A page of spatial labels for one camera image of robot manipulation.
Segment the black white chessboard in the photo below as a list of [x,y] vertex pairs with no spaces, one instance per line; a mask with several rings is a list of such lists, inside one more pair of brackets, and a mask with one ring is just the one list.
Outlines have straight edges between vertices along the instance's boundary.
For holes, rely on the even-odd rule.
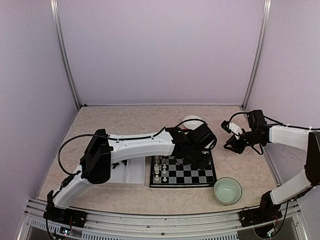
[[[190,164],[183,164],[181,158],[173,156],[159,156],[160,164],[158,174],[155,173],[156,166],[155,156],[151,158],[150,168],[150,188],[206,188],[212,187],[217,181],[217,175],[210,154],[210,162],[205,169],[198,169]],[[167,159],[166,169],[163,169],[162,158]],[[159,181],[155,181],[155,176],[159,176]],[[167,182],[163,182],[163,177],[167,178]]]

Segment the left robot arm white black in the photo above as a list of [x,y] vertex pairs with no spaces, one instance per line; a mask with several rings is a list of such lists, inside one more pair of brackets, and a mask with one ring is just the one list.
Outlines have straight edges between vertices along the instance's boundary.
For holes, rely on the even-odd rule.
[[173,156],[184,165],[204,169],[209,164],[211,150],[218,140],[203,122],[196,129],[179,126],[163,127],[147,135],[114,135],[99,129],[87,145],[74,172],[68,172],[60,187],[47,194],[46,211],[63,223],[70,218],[71,202],[92,185],[106,183],[111,177],[113,163],[151,156]]

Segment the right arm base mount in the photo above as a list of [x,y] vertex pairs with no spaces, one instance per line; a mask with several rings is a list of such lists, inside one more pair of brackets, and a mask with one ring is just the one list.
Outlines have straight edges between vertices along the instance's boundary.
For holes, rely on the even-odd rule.
[[257,208],[244,207],[238,212],[240,224],[243,228],[274,221],[282,216],[280,205],[259,206]]

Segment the white plastic compartment tray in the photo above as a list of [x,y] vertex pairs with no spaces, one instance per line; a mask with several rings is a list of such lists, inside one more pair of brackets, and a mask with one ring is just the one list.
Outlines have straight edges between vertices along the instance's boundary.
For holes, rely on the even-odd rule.
[[120,165],[113,169],[111,164],[110,179],[104,184],[110,187],[137,187],[145,185],[146,159],[143,157],[127,160],[127,166]]

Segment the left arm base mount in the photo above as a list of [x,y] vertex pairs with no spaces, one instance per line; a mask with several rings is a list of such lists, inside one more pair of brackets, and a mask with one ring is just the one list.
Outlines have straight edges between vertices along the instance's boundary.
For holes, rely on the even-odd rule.
[[68,225],[70,227],[84,228],[87,215],[88,214],[85,211],[70,208],[62,209],[51,203],[46,206],[43,217],[46,220]]

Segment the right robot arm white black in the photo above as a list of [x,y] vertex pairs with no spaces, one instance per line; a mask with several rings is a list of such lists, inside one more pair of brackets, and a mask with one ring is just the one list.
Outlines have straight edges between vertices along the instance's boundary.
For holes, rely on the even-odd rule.
[[320,184],[320,129],[290,125],[261,109],[237,112],[221,127],[231,134],[223,146],[236,154],[251,148],[265,156],[279,177],[276,188],[261,197],[256,218],[266,222],[281,204],[295,200]]

